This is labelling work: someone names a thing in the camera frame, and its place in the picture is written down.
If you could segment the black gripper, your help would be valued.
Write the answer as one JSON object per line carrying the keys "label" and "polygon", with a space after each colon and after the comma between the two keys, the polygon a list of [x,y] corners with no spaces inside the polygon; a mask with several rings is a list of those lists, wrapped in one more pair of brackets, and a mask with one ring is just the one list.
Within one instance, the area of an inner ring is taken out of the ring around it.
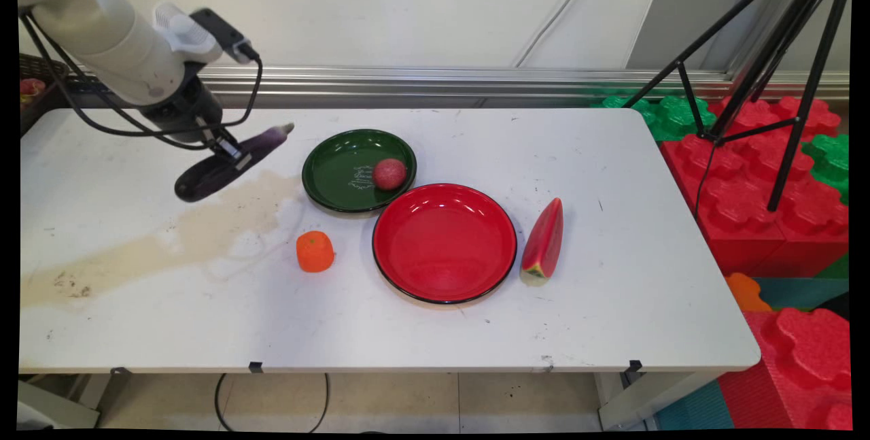
{"label": "black gripper", "polygon": [[155,124],[161,131],[173,131],[167,136],[180,143],[204,142],[212,155],[202,159],[199,170],[226,169],[246,170],[252,166],[252,154],[245,148],[235,129],[222,126],[203,129],[202,126],[220,124],[223,107],[215,95],[191,75],[183,86],[170,98],[155,105],[139,108],[140,114]]}

